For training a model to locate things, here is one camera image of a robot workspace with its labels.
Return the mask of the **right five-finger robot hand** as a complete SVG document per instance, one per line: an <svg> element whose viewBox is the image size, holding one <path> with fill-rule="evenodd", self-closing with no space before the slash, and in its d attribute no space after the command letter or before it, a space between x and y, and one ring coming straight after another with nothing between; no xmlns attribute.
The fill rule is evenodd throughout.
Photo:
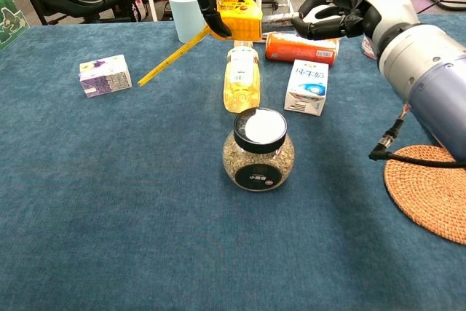
<svg viewBox="0 0 466 311"><path fill-rule="evenodd" d="M410 0L306 0L291 20L296 32L311 40L365 35L375 55L404 28L417 25Z"/></svg>

